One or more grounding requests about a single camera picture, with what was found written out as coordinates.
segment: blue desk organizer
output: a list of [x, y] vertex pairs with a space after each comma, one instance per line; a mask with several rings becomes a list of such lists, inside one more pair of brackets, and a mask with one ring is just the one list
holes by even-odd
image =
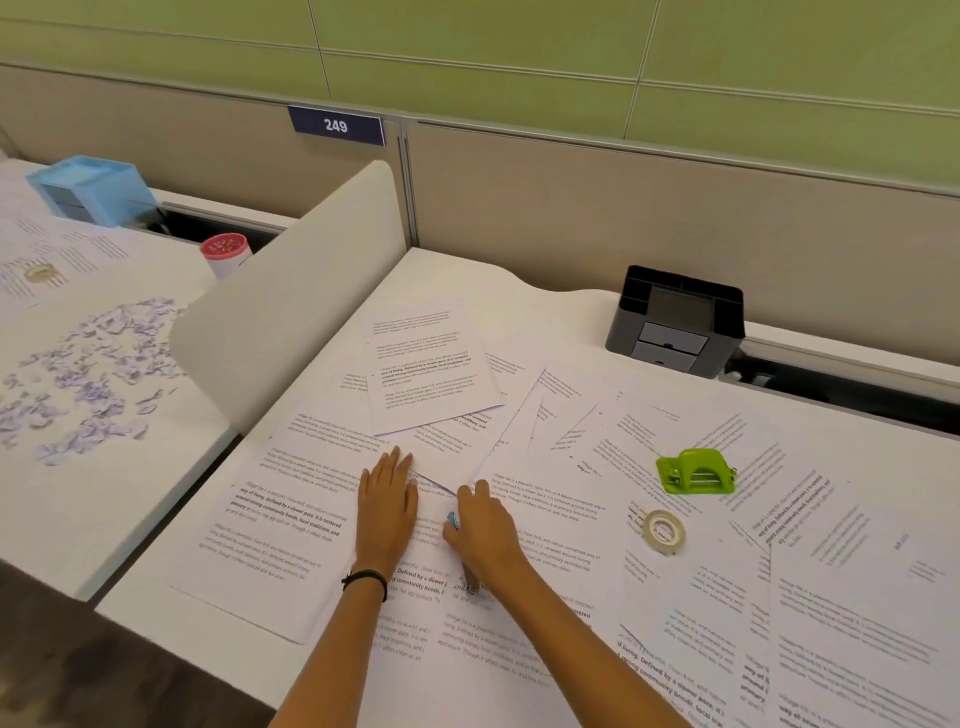
[[27, 181], [55, 215], [105, 228], [128, 225], [159, 207], [136, 167], [121, 161], [71, 157]]

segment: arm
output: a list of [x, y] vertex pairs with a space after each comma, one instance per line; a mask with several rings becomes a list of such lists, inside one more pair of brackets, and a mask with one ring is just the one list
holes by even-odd
[[[351, 572], [372, 569], [390, 581], [417, 522], [417, 486], [407, 484], [412, 457], [383, 455], [357, 489], [357, 559]], [[367, 681], [373, 632], [383, 587], [376, 579], [352, 582], [320, 641], [283, 699], [271, 728], [353, 728]]]
[[537, 574], [486, 481], [457, 499], [460, 530], [447, 523], [444, 538], [523, 630], [583, 728], [688, 728]]

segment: green wall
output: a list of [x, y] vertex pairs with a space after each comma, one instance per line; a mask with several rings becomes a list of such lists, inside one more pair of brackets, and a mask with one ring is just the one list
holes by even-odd
[[958, 0], [0, 0], [0, 60], [960, 186]]

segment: drawer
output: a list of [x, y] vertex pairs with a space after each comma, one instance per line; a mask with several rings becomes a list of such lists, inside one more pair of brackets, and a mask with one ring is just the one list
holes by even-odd
[[667, 369], [675, 369], [678, 372], [689, 372], [693, 362], [697, 357], [690, 353], [678, 352], [666, 347], [658, 347], [654, 344], [647, 344], [638, 341], [634, 344], [634, 351], [631, 353], [634, 359], [640, 361], [649, 361], [651, 364], [660, 364]]
[[655, 344], [658, 347], [676, 349], [679, 352], [700, 353], [707, 342], [706, 336], [680, 331], [678, 328], [663, 327], [649, 321], [640, 330], [640, 341]]

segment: desk organizer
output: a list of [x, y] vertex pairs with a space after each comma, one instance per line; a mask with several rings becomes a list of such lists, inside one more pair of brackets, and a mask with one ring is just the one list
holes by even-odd
[[743, 292], [632, 265], [607, 350], [713, 378], [743, 341]]
[[158, 207], [136, 167], [121, 161], [71, 157], [27, 181], [55, 215], [105, 228], [129, 225]]

